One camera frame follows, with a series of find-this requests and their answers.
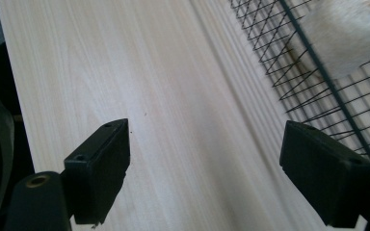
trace metal wire basket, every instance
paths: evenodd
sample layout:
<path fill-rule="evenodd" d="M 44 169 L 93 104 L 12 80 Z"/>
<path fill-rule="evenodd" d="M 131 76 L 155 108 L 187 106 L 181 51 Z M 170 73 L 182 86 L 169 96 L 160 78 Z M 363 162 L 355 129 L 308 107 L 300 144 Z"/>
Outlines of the metal wire basket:
<path fill-rule="evenodd" d="M 300 27 L 316 2 L 230 0 L 290 118 L 370 158 L 370 62 L 344 80 L 330 78 Z M 294 52 L 295 39 L 303 53 Z M 310 57 L 316 67 L 303 68 L 303 57 Z"/>

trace wire grid panel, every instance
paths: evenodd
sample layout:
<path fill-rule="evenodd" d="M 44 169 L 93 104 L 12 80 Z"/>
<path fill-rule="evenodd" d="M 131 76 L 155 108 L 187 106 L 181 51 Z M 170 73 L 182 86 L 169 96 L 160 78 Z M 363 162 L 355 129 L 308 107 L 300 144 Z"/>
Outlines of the wire grid panel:
<path fill-rule="evenodd" d="M 286 2 L 300 23 L 318 1 Z M 365 153 L 318 69 L 302 64 L 303 59 L 311 58 L 279 1 L 230 0 L 230 5 L 289 117 Z M 370 147 L 370 62 L 333 83 Z"/>

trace black clamp jaw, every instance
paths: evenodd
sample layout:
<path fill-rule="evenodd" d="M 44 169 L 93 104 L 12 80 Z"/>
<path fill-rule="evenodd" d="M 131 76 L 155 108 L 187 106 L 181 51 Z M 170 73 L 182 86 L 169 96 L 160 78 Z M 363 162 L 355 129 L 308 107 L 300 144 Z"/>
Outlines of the black clamp jaw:
<path fill-rule="evenodd" d="M 6 231 L 71 230 L 103 223 L 130 165 L 128 119 L 102 125 L 65 159 L 59 174 L 40 172 L 13 190 Z"/>
<path fill-rule="evenodd" d="M 370 161 L 314 127 L 287 121 L 280 165 L 325 225 L 370 231 Z"/>

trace wooden board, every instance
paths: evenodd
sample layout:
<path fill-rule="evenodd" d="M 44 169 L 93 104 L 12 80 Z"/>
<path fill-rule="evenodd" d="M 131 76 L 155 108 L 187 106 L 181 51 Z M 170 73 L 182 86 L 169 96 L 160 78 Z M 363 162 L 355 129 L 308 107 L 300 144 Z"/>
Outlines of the wooden board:
<path fill-rule="evenodd" d="M 0 13 L 37 171 L 129 118 L 132 163 L 97 230 L 327 229 L 278 165 L 286 118 L 227 1 Z"/>

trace light wood surface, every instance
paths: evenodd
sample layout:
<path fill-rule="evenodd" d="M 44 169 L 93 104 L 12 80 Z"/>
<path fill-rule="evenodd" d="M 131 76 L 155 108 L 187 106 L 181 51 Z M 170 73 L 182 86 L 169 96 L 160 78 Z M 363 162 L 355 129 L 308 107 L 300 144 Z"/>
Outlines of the light wood surface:
<path fill-rule="evenodd" d="M 227 1 L 1 0 L 0 14 L 37 171 L 129 118 L 132 163 L 97 230 L 328 229 L 278 165 L 286 118 Z"/>

